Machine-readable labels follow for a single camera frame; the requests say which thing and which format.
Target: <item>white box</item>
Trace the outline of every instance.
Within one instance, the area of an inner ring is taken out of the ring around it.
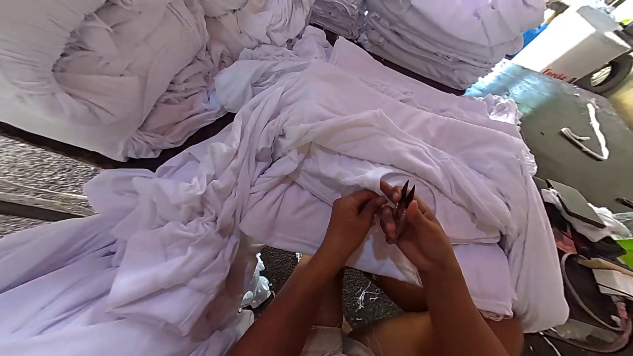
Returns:
[[[512,63],[572,83],[630,50],[613,33],[619,24],[590,6],[567,9]]]

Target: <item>green object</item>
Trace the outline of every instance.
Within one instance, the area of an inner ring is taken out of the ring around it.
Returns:
[[[620,244],[620,246],[622,246],[624,250],[627,250],[627,254],[624,256],[621,256],[620,259],[626,262],[626,264],[629,265],[629,267],[633,267],[633,239],[616,240],[616,241]]]

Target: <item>thread snips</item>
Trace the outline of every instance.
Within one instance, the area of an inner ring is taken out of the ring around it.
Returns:
[[[396,223],[396,237],[400,236],[406,228],[406,209],[409,207],[409,204],[413,201],[413,197],[415,196],[415,185],[410,191],[407,189],[408,187],[409,181],[406,181],[402,187],[400,201],[396,204],[393,211],[393,218]]]

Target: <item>white cloth pile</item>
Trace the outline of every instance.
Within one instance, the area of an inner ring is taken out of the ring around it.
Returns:
[[[365,22],[364,0],[315,0],[310,22],[348,39],[358,38]]]
[[[0,120],[115,160],[156,157],[225,113],[219,69],[285,45],[309,12],[310,0],[10,1]]]
[[[436,91],[313,27],[292,51],[245,49],[216,89],[239,111],[218,135],[156,173],[102,172],[97,215],[0,239],[0,354],[223,355],[252,320],[251,238],[314,253],[332,202],[380,178],[417,185],[480,310],[525,331],[567,319],[513,102]],[[348,265],[420,282],[379,228]]]
[[[543,21],[544,0],[367,0],[359,41],[436,82],[466,89]]]
[[[244,48],[285,47],[308,24],[314,0],[202,0],[216,68],[231,65]]]

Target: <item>hand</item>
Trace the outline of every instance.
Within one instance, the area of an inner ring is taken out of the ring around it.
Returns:
[[[382,179],[380,190],[394,203],[402,198],[402,187],[392,187]],[[407,226],[400,236],[396,236],[396,223],[393,208],[384,206],[380,216],[380,226],[385,232],[387,241],[395,241],[396,246],[406,258],[421,272],[428,272],[446,267],[455,267],[457,259],[453,247],[435,215],[417,196],[406,209]]]
[[[336,199],[325,239],[317,254],[328,256],[331,263],[342,267],[363,243],[374,215],[386,203],[385,197],[366,189]]]

